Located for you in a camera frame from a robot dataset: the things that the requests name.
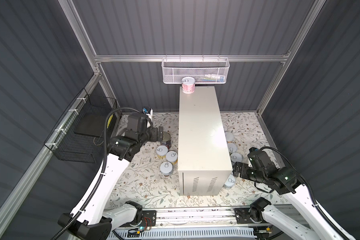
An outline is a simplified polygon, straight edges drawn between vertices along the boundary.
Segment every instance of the white can lid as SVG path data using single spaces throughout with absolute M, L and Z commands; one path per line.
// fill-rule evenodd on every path
M 227 142 L 232 142 L 235 139 L 235 136 L 232 132 L 225 132 L 225 139 Z
M 224 185 L 226 185 L 227 187 L 233 187 L 233 185 L 235 185 L 235 181 L 236 181 L 235 177 L 232 174 L 230 174 L 228 179 L 225 181 Z
M 227 143 L 227 146 L 228 146 L 228 151 L 230 153 L 237 151 L 237 147 L 234 143 L 229 142 L 229 143 Z
M 168 148 L 164 145 L 160 145 L 156 149 L 157 155 L 160 155 L 160 156 L 165 156 L 167 154 L 167 152 L 168 152 Z
M 160 165 L 160 171 L 163 173 L 163 174 L 169 174 L 171 173 L 172 171 L 172 163 L 170 162 L 163 162 L 161 165 Z
M 165 158 L 168 160 L 168 162 L 176 162 L 177 160 L 177 153 L 175 151 L 169 151 L 167 152 L 167 155 Z
M 232 162 L 242 162 L 243 156 L 238 152 L 232 152 L 231 161 Z
M 195 83 L 195 79 L 192 77 L 185 77 L 181 80 L 181 82 L 185 85 L 192 85 Z

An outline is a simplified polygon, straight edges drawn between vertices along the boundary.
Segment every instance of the floral tablecloth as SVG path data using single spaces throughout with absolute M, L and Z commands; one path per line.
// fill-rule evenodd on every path
M 171 150 L 178 148 L 178 114 L 154 114 L 155 126 L 163 126 L 164 132 L 169 132 L 172 140 Z M 234 143 L 248 161 L 246 155 L 251 147 L 268 146 L 255 113 L 221 113 L 225 131 L 235 136 Z M 126 126 L 127 115 L 120 121 L 120 128 Z M 272 204 L 288 204 L 288 201 L 278 195 L 276 191 L 267 194 L 257 190 L 252 181 L 236 178 L 235 186 L 229 190 L 222 189 L 215 196 L 180 196 L 177 166 L 173 174 L 164 177 L 160 174 L 160 164 L 163 160 L 155 154 L 158 142 L 148 142 L 137 153 L 129 167 L 124 171 L 111 193 L 106 209 L 120 207 L 126 201 L 132 200 L 144 208 L 165 207 L 207 207 L 207 206 L 234 206 L 249 205 L 259 197 L 268 199 Z M 274 155 L 268 152 L 274 161 Z

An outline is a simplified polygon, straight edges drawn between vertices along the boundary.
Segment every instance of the can with dark label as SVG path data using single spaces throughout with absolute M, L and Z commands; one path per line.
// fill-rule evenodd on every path
M 163 141 L 160 142 L 161 145 L 171 148 L 171 135 L 168 132 L 163 133 Z

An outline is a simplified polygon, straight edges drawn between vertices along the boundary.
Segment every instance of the canned food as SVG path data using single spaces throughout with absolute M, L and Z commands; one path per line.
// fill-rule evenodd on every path
M 238 152 L 232 152 L 231 162 L 243 162 L 243 156 Z
M 160 144 L 166 146 L 168 150 L 171 148 L 171 135 L 168 132 L 163 132 L 163 140 Z
M 225 189 L 231 189 L 235 185 L 235 177 L 230 174 L 228 179 L 225 181 L 225 184 L 223 185 L 223 188 Z
M 185 77 L 182 79 L 183 93 L 193 93 L 195 91 L 195 79 L 192 77 Z
M 229 142 L 229 143 L 227 143 L 227 146 L 228 146 L 229 154 L 231 154 L 232 152 L 237 151 L 237 147 L 236 147 L 236 145 L 234 143 Z
M 160 165 L 160 171 L 164 177 L 169 177 L 173 173 L 173 166 L 170 162 L 163 162 Z
M 227 142 L 233 142 L 235 136 L 232 132 L 225 132 L 225 139 L 227 140 Z
M 177 153 L 175 151 L 167 152 L 165 156 L 168 162 L 172 163 L 173 165 L 177 164 Z
M 159 159 L 164 159 L 167 152 L 168 152 L 168 148 L 163 145 L 158 146 L 156 149 L 157 157 Z

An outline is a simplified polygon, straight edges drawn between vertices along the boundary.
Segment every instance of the pink can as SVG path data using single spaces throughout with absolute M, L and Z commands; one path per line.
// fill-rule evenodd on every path
M 182 79 L 183 93 L 193 93 L 195 91 L 195 79 L 192 77 L 185 77 Z

